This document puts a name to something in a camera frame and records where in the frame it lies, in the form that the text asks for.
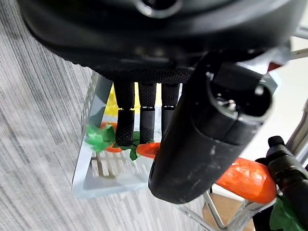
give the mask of fake carrot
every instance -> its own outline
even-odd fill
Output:
[[[260,204],[270,203],[277,194],[276,184],[267,167],[242,158],[237,158],[216,184],[244,199]]]
[[[137,146],[136,153],[154,159],[160,147],[160,143],[145,143]]]

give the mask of cardboard box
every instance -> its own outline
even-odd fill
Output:
[[[214,205],[220,215],[222,222],[226,225],[228,221],[230,221],[233,218],[236,211],[241,206],[242,202],[214,193],[211,193],[210,196],[212,198],[212,201],[214,202]],[[210,213],[208,206],[206,204],[203,207],[203,218],[205,221],[207,221],[214,227],[217,227],[212,217],[212,214]],[[245,227],[244,231],[254,231],[254,230],[255,230],[254,223],[252,220],[250,220],[250,222]]]

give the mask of white wall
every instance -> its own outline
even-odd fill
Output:
[[[301,24],[308,26],[308,7]],[[308,40],[292,38],[292,50],[304,48],[308,48]],[[255,160],[264,157],[271,136],[279,135],[287,142],[302,117],[308,99],[308,58],[290,61],[277,73],[281,86],[274,99],[272,115],[244,150],[243,158]]]

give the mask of plastic vegetable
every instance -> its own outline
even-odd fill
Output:
[[[304,231],[302,224],[297,219],[293,210],[282,196],[277,196],[277,201],[270,215],[269,225],[271,230]]]
[[[123,147],[118,146],[116,143],[114,143],[113,148],[121,148],[123,151],[130,149],[129,157],[131,160],[136,160],[140,155],[136,153],[137,146],[140,144],[140,132],[135,131],[133,133],[133,141],[131,143],[131,146]]]
[[[101,124],[101,129],[104,129],[107,125],[111,125],[112,128],[114,129],[114,131],[116,131],[116,127],[117,127],[117,123],[113,123],[113,122],[102,122]],[[111,153],[120,153],[122,151],[122,149],[120,147],[118,148],[114,148],[115,142],[112,143],[108,148],[106,148],[105,150]]]
[[[160,147],[160,143],[145,143],[137,147],[137,154],[154,159]]]
[[[106,150],[115,142],[116,133],[111,125],[106,125],[103,129],[95,126],[87,127],[86,143],[96,152]]]
[[[238,158],[217,185],[247,200],[267,204],[276,197],[276,184],[265,165]]]

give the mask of textured rubber grip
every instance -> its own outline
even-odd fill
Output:
[[[131,82],[114,82],[117,106],[123,109],[135,106],[135,84]]]
[[[133,139],[135,112],[119,110],[115,141],[119,146],[130,146]]]
[[[162,107],[162,135],[164,135],[171,122],[174,108]]]
[[[140,111],[140,144],[154,139],[155,109],[142,108]]]
[[[162,84],[163,106],[176,106],[179,99],[179,84]]]
[[[139,101],[141,107],[155,107],[156,100],[156,83],[155,84],[138,84]]]

